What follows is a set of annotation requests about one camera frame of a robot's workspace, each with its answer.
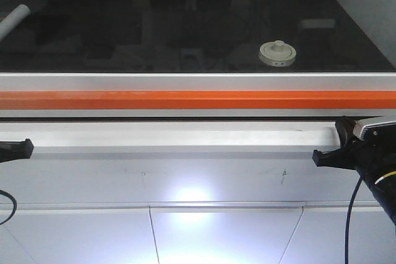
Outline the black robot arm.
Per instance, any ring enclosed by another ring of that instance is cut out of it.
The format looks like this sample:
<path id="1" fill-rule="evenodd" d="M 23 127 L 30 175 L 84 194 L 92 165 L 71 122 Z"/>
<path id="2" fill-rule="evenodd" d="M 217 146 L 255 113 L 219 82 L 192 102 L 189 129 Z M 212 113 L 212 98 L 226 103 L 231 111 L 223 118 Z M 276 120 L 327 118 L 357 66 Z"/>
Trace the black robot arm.
<path id="1" fill-rule="evenodd" d="M 356 171 L 387 216 L 395 222 L 395 116 L 335 121 L 340 148 L 314 150 L 317 167 Z"/>

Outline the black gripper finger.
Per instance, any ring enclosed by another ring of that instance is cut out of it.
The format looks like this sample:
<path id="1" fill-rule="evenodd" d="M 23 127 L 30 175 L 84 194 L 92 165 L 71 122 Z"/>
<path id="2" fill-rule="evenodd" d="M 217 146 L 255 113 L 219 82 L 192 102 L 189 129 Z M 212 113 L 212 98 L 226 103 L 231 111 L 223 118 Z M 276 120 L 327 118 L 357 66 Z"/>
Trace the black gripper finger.
<path id="1" fill-rule="evenodd" d="M 1 142 L 0 162 L 30 159 L 33 153 L 33 143 L 29 138 L 21 142 Z"/>
<path id="2" fill-rule="evenodd" d="M 329 167 L 338 169 L 357 169 L 356 150 L 352 145 L 344 146 L 334 151 L 314 150 L 312 160 L 317 167 Z"/>
<path id="3" fill-rule="evenodd" d="M 342 148 L 350 148 L 358 138 L 353 133 L 356 121 L 347 116 L 342 116 L 335 121 L 335 128 Z"/>

